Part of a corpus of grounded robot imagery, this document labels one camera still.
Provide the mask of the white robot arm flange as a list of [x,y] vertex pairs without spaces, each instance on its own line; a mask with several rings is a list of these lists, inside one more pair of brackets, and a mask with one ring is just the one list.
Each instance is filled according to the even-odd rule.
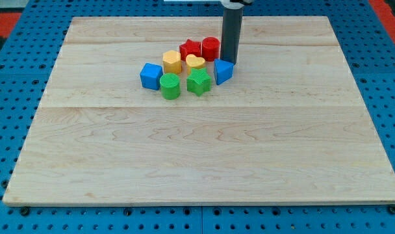
[[220,0],[221,4],[230,10],[238,10],[244,6],[251,5],[254,0]]

